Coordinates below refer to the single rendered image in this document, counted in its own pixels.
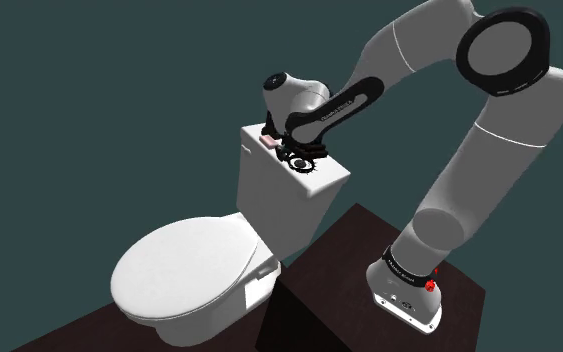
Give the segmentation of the dark brown robot stand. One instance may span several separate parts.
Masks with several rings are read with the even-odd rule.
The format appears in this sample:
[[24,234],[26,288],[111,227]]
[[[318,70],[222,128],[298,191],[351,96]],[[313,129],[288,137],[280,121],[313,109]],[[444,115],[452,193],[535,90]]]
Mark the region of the dark brown robot stand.
[[476,352],[485,291],[448,262],[436,276],[443,315],[424,335],[373,301],[367,267],[398,229],[353,205],[276,281],[258,352]]

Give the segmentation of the black toothed round object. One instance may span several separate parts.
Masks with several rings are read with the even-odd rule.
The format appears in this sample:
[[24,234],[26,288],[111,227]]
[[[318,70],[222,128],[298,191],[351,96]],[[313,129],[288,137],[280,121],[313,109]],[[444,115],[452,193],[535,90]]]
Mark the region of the black toothed round object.
[[314,160],[304,159],[295,154],[291,154],[287,160],[288,167],[300,174],[309,174],[316,169]]

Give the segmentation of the white toilet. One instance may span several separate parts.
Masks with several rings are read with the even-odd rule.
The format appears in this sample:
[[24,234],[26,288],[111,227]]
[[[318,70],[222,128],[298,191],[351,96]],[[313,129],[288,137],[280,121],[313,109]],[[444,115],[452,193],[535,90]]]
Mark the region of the white toilet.
[[133,244],[110,280],[112,298],[132,321],[166,344],[201,344],[268,299],[281,262],[305,248],[350,173],[327,156],[309,174],[292,171],[240,130],[237,210],[179,220]]

